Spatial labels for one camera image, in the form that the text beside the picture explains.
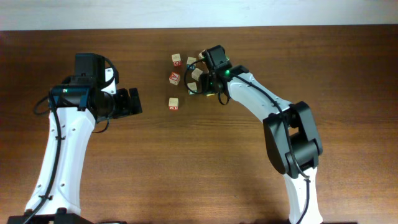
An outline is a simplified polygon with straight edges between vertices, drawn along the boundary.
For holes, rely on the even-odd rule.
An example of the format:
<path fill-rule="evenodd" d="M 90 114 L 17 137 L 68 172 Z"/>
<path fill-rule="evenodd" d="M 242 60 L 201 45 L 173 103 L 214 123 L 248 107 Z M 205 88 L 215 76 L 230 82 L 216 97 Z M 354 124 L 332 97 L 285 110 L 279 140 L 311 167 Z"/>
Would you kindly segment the wooden block green V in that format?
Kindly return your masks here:
<path fill-rule="evenodd" d="M 187 86 L 188 86 L 188 94 L 189 95 L 197 94 L 198 88 L 197 88 L 196 82 L 187 83 Z"/>

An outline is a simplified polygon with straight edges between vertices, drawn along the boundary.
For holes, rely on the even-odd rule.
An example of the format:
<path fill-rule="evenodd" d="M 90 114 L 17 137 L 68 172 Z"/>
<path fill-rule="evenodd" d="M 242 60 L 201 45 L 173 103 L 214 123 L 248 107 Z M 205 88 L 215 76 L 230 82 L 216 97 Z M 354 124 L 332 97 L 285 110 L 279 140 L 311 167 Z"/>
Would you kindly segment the wooden block red bottom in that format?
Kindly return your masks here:
<path fill-rule="evenodd" d="M 178 110 L 179 99 L 178 98 L 169 98 L 169 109 L 170 110 Z"/>

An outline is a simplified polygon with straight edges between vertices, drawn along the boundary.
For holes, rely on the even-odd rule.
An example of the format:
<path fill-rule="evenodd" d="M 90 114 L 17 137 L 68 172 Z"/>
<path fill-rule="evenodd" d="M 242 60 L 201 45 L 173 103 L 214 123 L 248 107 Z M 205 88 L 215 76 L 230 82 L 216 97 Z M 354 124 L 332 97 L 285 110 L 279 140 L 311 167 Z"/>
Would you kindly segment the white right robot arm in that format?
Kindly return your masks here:
<path fill-rule="evenodd" d="M 208 69 L 200 77 L 202 92 L 225 94 L 262 122 L 267 156 L 285 181 L 289 222 L 322 223 L 315 180 L 323 146 L 309 105 L 273 94 L 247 68 L 232 66 L 220 45 L 202 51 L 199 59 Z"/>

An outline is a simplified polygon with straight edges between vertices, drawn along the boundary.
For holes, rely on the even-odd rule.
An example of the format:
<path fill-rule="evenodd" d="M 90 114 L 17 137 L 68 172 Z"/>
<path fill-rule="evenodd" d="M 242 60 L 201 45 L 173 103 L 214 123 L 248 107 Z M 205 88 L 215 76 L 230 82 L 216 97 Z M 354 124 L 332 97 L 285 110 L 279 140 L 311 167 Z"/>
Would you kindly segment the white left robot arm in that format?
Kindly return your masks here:
<path fill-rule="evenodd" d="M 21 216 L 8 223 L 88 223 L 81 216 L 80 182 L 96 124 L 142 113 L 136 88 L 117 89 L 119 72 L 110 59 L 75 55 L 72 76 L 49 90 L 49 136 L 34 192 Z"/>

